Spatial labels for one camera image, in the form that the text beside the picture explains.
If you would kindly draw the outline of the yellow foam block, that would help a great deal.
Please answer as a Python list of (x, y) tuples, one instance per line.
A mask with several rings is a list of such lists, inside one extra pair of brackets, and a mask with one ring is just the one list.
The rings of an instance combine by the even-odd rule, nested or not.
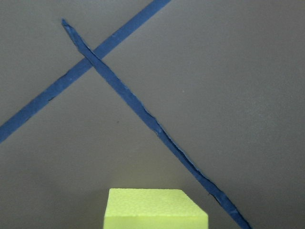
[(111, 188), (105, 229), (207, 229), (209, 217), (179, 189)]

